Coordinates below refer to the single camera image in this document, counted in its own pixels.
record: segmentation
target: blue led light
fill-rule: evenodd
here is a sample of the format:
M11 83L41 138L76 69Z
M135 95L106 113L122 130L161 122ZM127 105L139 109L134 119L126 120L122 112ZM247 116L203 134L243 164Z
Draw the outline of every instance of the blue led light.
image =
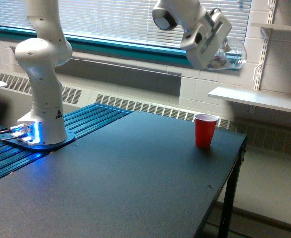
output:
M15 129L12 130L12 133L16 133L16 132L18 132L20 130L21 130L21 128L15 128Z
M34 139L33 139L33 143L37 144L40 143L41 138L40 138L40 127L38 125L38 123L34 123L34 131L33 131L33 135L34 135Z

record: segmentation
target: warning label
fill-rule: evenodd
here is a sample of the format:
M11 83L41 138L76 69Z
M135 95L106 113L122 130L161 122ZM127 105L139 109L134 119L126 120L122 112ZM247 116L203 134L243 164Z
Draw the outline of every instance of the warning label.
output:
M56 117L55 117L55 119L57 119L57 118L61 118L62 117L62 114L61 114L61 111L60 111L60 109L58 110L58 113L57 113L57 115L56 115Z

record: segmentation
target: radiator vent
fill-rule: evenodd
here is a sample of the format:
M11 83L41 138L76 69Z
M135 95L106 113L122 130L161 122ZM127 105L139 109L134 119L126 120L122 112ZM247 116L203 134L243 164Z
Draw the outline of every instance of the radiator vent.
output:
M28 78L18 77L5 73L0 73L0 81L7 83L6 88L14 91L32 94L31 83ZM63 87L63 102L77 104L82 90L76 88Z
M96 103L102 103L131 111L143 111L192 122L194 122L195 116L195 112L193 111L148 102L137 102L135 100L117 98L103 94L98 94ZM278 128L262 126L259 124L255 125L252 123L235 122L228 119L219 119L217 122L217 127L247 134L248 145L291 155L291 131L279 130Z

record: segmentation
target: black table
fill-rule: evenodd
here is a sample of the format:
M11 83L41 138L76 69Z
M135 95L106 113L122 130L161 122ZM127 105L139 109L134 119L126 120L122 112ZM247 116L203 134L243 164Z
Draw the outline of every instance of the black table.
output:
M226 237L245 147L217 129L134 112L0 179L1 238L192 238L228 180Z

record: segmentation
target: window sill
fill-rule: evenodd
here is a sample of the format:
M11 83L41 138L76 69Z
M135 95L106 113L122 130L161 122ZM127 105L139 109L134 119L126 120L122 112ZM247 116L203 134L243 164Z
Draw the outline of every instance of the window sill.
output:
M34 30L0 27L0 39L23 41L35 36L36 32ZM190 62L186 58L185 51L180 49L138 45L73 35L66 35L66 38L74 50L80 52L171 66L191 67Z

